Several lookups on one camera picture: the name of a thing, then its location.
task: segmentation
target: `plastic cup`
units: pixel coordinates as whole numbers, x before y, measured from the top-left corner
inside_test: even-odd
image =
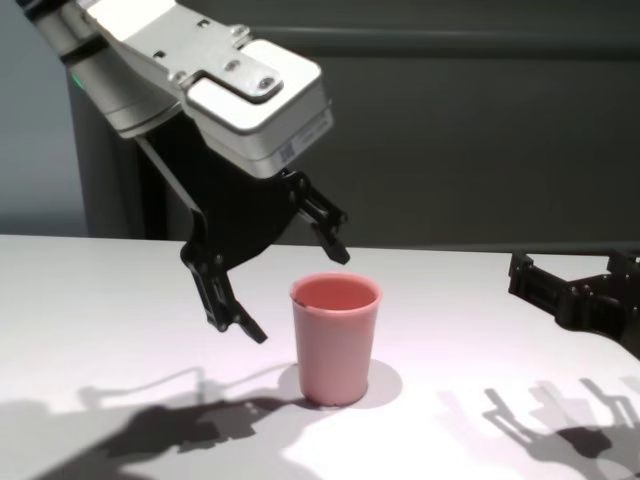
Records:
[[[381,297],[373,281],[353,273],[319,273],[293,284],[299,381],[307,400],[348,405],[367,392]]]

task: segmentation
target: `cup rim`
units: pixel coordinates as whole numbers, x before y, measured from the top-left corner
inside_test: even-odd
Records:
[[[347,310],[331,310],[328,308],[319,308],[311,305],[304,305],[302,303],[299,303],[296,300],[295,292],[299,288],[301,288],[303,285],[309,284],[315,280],[326,279],[326,278],[348,278],[350,280],[356,280],[361,284],[365,285],[367,288],[370,288],[371,290],[373,290],[375,294],[375,300],[373,300],[373,302],[371,303],[363,305],[362,307],[351,308]],[[354,314],[377,307],[378,304],[380,303],[380,300],[382,300],[382,289],[376,282],[374,282],[368,277],[365,277],[364,275],[360,275],[353,272],[330,271],[330,272],[312,273],[310,275],[306,275],[302,278],[299,278],[298,280],[293,282],[293,285],[291,285],[291,289],[289,290],[289,296],[291,297],[291,300],[295,305],[309,312],[314,312],[319,314],[331,314],[331,316],[350,316],[350,315],[354,315]]]

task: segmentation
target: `screw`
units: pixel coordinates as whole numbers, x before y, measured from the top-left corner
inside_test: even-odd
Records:
[[[234,37],[241,37],[242,35],[245,35],[249,33],[249,27],[247,27],[246,25],[236,25],[235,27],[231,28],[231,35],[233,35]]]
[[[258,84],[258,88],[260,90],[266,90],[267,88],[272,86],[274,83],[276,83],[276,81],[272,77],[266,77],[260,80],[260,83]]]
[[[182,70],[180,70],[179,72],[176,72],[173,74],[173,76],[170,79],[171,85],[173,85],[174,88],[180,88],[180,84],[187,78],[187,72],[183,72]]]
[[[224,69],[227,72],[233,72],[236,68],[240,66],[240,60],[231,60],[224,66]]]

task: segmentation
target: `table surface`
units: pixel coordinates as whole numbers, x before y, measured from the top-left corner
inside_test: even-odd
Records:
[[[509,256],[352,249],[384,290],[369,392],[300,399],[272,247],[231,272],[269,335],[211,328],[180,244],[0,236],[0,479],[630,479],[640,363],[507,294]],[[565,278],[605,259],[535,257]]]

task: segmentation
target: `white table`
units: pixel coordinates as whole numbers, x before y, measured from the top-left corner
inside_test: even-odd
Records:
[[[352,249],[348,269],[385,294],[370,391],[353,407],[314,410],[299,401],[288,289],[342,267],[318,248],[272,247],[231,272],[270,336],[259,346],[206,323],[180,246],[0,237],[0,479],[640,471],[640,362],[508,295],[508,255]],[[536,260],[567,277],[605,266]]]

